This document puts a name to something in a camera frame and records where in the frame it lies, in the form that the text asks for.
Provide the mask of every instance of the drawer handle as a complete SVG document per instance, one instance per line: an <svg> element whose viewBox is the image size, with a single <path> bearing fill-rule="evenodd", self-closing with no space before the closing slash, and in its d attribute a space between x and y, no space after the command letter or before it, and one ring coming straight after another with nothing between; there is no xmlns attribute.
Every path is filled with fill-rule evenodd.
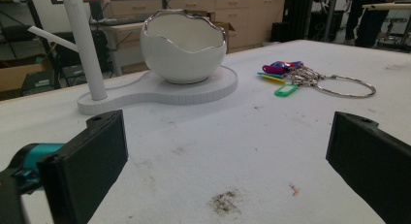
<svg viewBox="0 0 411 224"><path fill-rule="evenodd" d="M145 9L145 6L133 6L133 9L141 10L141 9Z"/></svg>

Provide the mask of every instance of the green plastic clip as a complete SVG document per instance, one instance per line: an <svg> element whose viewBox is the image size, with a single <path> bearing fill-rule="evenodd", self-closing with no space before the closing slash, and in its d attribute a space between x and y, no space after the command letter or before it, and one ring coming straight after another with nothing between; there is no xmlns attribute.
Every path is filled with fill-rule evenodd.
<svg viewBox="0 0 411 224"><path fill-rule="evenodd" d="M295 92L299 87L295 84L284 84L276 91L274 91L274 95L279 97L287 97Z"/></svg>

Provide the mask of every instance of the large metal ring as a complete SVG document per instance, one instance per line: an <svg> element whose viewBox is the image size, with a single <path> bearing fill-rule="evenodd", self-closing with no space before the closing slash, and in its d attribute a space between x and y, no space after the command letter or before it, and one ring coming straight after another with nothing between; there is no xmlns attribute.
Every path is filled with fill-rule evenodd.
<svg viewBox="0 0 411 224"><path fill-rule="evenodd" d="M362 81L362 80L354 79L354 78L332 75L330 77L325 77L325 79L331 79L331 80L340 79L340 80L353 81L353 82L356 82L358 84L361 84L361 85L364 85L364 86L368 87L371 90L371 93L368 93L368 94L365 94L365 95L354 95L354 94L338 93L338 92L335 92L335 91L328 90L324 87L321 87L320 85L318 85L318 83L313 85L313 87L316 88L317 90L321 91L321 92L325 92L325 93L335 95L335 96L339 96L339 97L347 97L347 98L368 98L368 97L373 96L375 94L375 92L377 91L375 89L375 87L372 86L371 84L366 83L365 81Z"/></svg>

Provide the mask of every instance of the desk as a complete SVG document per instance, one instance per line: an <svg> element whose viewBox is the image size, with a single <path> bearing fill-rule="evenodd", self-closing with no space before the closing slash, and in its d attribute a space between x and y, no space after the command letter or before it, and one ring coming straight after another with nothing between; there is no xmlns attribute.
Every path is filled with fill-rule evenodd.
<svg viewBox="0 0 411 224"><path fill-rule="evenodd" d="M363 8L369 10L411 10L411 4L395 4L395 3L383 3L383 4L366 4ZM408 32L411 30L411 16L408 18L407 26L405 27L404 34L402 36L400 45L404 46L405 41L408 38Z"/></svg>
<svg viewBox="0 0 411 224"><path fill-rule="evenodd" d="M138 34L140 36L140 31L142 30L143 25L144 23L133 23L117 26L100 26L100 29L102 29L106 33L112 66L114 68L114 73L116 76L121 76L123 74L123 72L121 71L122 66L144 62L142 58L140 42L138 42L136 46L119 48L118 41L121 41L122 39L118 39L117 41L117 34L132 33Z"/></svg>
<svg viewBox="0 0 411 224"><path fill-rule="evenodd" d="M365 80L377 93L345 99L305 87L279 98L272 94L279 85L256 76L276 60ZM375 120L411 144L409 54L295 41L232 53L223 65L238 75L237 90L224 99L123 109L129 161L90 223L383 223L330 166L326 151L335 111ZM106 87L142 74L105 80ZM0 168L26 144L65 143L83 130L90 116L78 112L76 100L85 92L79 85L0 102ZM228 191L236 208L216 212L212 199ZM51 223L44 192L23 200L32 223Z"/></svg>

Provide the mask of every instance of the round base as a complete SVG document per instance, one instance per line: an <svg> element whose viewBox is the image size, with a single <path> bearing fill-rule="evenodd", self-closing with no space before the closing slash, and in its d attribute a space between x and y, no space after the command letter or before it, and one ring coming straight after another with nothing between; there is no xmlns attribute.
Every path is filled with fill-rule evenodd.
<svg viewBox="0 0 411 224"><path fill-rule="evenodd" d="M91 94L86 93L79 97L78 106L79 112L96 115L137 103L198 105L220 100L236 88L236 72L224 66L206 80L191 84L172 84L148 72L130 84L107 89L106 99L94 101Z"/></svg>

